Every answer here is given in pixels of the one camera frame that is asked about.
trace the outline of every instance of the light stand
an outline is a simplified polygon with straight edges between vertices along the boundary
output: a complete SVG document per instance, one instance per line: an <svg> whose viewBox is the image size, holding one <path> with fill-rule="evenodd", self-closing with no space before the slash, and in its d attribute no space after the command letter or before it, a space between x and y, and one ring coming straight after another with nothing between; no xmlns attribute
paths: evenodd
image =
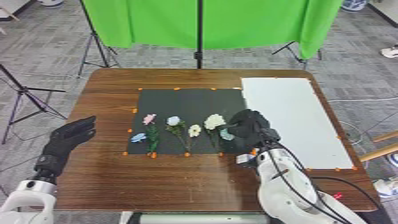
<svg viewBox="0 0 398 224"><path fill-rule="evenodd" d="M80 0L80 4L82 4L84 15L86 15L86 19L88 19L89 27L91 27L91 37L89 37L88 46L86 46L86 51L84 51L82 64L80 64L80 69L79 69L79 78L82 77L84 65L96 65L96 66L102 67L102 68L111 68L111 67L114 67L116 65L121 67L119 62L118 62L116 57L114 57L114 55L118 55L116 50L114 50L111 47L105 47L103 42L102 42L102 39L100 39L100 36L98 36L98 33L96 33L96 29L95 29L95 26L93 26L91 17L89 17L89 13L88 13L86 5L84 5L84 0ZM93 39L95 39L95 42L96 42L96 47L98 47L98 51L100 51L100 56L102 56L102 60L103 60L103 65L98 65L98 64L95 64L95 63L91 63L91 62L86 61L86 59L88 59L88 54L89 54L89 49L91 49ZM107 59L107 57L105 57L103 48L105 48L107 51L109 51L109 59ZM114 61L116 61L116 64L114 64L114 65L111 65L111 63L109 63L109 62L111 62L111 58L112 58Z"/></svg>
<svg viewBox="0 0 398 224"><path fill-rule="evenodd" d="M8 128L6 128L6 132L4 132L4 140L2 140L2 144L6 144L6 141L8 141L8 135L9 135L9 129L11 129L11 126L20 123L24 120L27 120L32 116L36 116L38 114L41 113L50 113L54 114L56 116L59 116L64 120L66 120L66 117L64 115L59 113L59 111L50 107L48 105L48 101L50 101L50 97L52 97L52 93L54 92L59 92L59 93L64 93L66 91L63 90L56 90L56 89L40 89L40 88L31 88L27 86L22 85L22 83L18 82L13 74L9 73L9 70L6 69L4 65L0 64L0 70L16 86L16 88L13 88L16 90L16 93L18 93L18 97L16 97L16 102L15 102L15 107L13 107L13 112L11 112L11 117L9 117L9 123L8 123ZM48 92L48 96L47 96L47 100L43 101L40 99L40 97L31 93L31 90L34 91L45 91ZM36 111L32 114L29 114L25 117L22 117L20 119L16 119L16 109L18 109L18 105L20 105L20 101L22 101L22 96L27 96L31 102L34 103L40 111Z"/></svg>
<svg viewBox="0 0 398 224"><path fill-rule="evenodd" d="M288 51L290 51L290 53L292 53L292 55L294 55L294 57L295 57L297 62L302 63L302 70L306 70L306 69L308 69L308 60L299 58L299 56L297 56L297 54L295 54L295 52L294 52L294 50L292 50L292 48L290 48L290 45L292 45L294 43L295 43L295 41L292 41L292 42L290 42L290 43L278 49L278 51L272 52L272 55L276 55L285 49L288 49ZM320 51L320 50L318 50L318 59L322 60L322 51Z"/></svg>
<svg viewBox="0 0 398 224"><path fill-rule="evenodd" d="M198 69L203 69L203 3L205 0L198 0L198 51L194 53L194 59L198 60Z"/></svg>

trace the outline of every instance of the pink flower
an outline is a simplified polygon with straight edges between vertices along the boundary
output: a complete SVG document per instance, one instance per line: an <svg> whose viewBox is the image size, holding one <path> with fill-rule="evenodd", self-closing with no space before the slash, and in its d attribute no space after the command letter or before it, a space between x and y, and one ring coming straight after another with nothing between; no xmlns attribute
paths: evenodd
<svg viewBox="0 0 398 224"><path fill-rule="evenodd" d="M150 123L153 123L153 120L155 120L155 117L157 117L157 114L148 114L146 117L144 117L144 125L148 125Z"/></svg>

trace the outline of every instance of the white flower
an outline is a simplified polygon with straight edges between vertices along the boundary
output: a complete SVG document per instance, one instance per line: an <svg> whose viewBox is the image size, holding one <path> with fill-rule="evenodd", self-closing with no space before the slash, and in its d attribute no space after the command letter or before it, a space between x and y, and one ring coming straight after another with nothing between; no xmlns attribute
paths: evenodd
<svg viewBox="0 0 398 224"><path fill-rule="evenodd" d="M219 114L210 115L205 121L205 128L208 130L215 130L215 128L226 124L224 118Z"/></svg>
<svg viewBox="0 0 398 224"><path fill-rule="evenodd" d="M203 130L201 126L198 124L194 124L189 129L191 138L199 136L201 130Z"/></svg>
<svg viewBox="0 0 398 224"><path fill-rule="evenodd" d="M176 126L180 124L180 121L182 121L182 119L180 119L178 116L169 117L167 118L167 125Z"/></svg>

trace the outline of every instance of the blue flower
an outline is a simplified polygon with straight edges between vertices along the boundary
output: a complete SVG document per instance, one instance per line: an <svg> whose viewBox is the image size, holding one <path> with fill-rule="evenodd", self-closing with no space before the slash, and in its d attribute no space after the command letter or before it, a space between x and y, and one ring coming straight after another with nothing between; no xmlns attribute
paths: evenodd
<svg viewBox="0 0 398 224"><path fill-rule="evenodd" d="M139 133L134 137L132 137L132 142L143 142L143 140L146 140L146 133Z"/></svg>
<svg viewBox="0 0 398 224"><path fill-rule="evenodd" d="M221 130L221 138L228 141L235 139L235 135L230 134L228 129Z"/></svg>

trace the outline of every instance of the tripod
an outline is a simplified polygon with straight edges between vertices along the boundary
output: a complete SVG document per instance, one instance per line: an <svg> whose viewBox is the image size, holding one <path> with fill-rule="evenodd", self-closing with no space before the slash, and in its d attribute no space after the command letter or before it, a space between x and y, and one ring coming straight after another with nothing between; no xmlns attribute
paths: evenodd
<svg viewBox="0 0 398 224"><path fill-rule="evenodd" d="M8 141L8 135L9 135L9 130L11 130L11 126L20 123L24 120L27 120L32 116L36 116L41 113L50 113L56 116L59 116L64 120L66 117L64 115L59 113L59 111L50 107L48 105L48 101L50 101L50 97L52 97L52 93L64 93L66 91L63 90L56 90L56 89L40 89L40 88L31 88L27 86L22 85L22 83L18 82L13 74L9 73L9 70L6 69L4 65L0 64L0 70L16 86L15 91L18 93L18 97L16 97L16 102L15 102L15 107L13 107L13 112L11 112L11 117L9 117L9 123L8 123L8 128L6 128L6 132L4 132L4 140L2 140L2 144L6 144ZM45 91L48 92L48 96L47 96L47 100L43 101L40 99L40 97L31 93L31 90L34 91ZM18 105L20 105L20 101L22 101L22 96L27 96L31 102L34 103L40 111L36 111L32 114L29 114L27 116L24 116L20 119L16 119L16 109L18 109Z"/></svg>
<svg viewBox="0 0 398 224"><path fill-rule="evenodd" d="M86 5L84 5L84 0L80 0L80 4L82 4L84 15L86 15L86 19L88 19L89 27L91 27L91 37L89 37L89 41L88 41L88 46L86 46L86 51L84 51L84 58L82 58L82 63L80 63L80 68L79 68L79 78L82 77L82 72L84 72L84 66L86 65L96 65L102 68L111 68L116 65L121 67L119 62L118 62L116 57L114 57L114 55L118 55L116 50L111 47L105 47L103 42L102 42L102 39L100 39L100 36L98 36L98 33L96 33L96 29L95 29L95 26L93 26L91 17L89 17ZM91 49L93 39L95 39L95 42L96 42L96 47L98 47L98 51L100 51L103 65L98 65L98 64L88 62L88 60L86 60L88 59L88 54L89 54L89 49ZM105 57L103 48L109 51L109 59ZM116 64L114 65L111 65L111 63L109 63L111 62L111 58L116 61Z"/></svg>
<svg viewBox="0 0 398 224"><path fill-rule="evenodd" d="M278 51L272 52L272 55L276 55L285 49L288 49L288 50L290 50L290 53L292 53L292 55L294 55L294 57L295 57L297 62L302 63L302 70L308 70L308 60L299 58L299 56L297 56L297 54L295 54L295 52L294 52L294 50L292 50L292 47L290 47L290 45L292 45L294 43L295 43L295 41L292 41L292 42L290 42L290 43L278 49ZM320 59L320 61L322 61L322 51L320 51L320 50L318 50L318 59Z"/></svg>

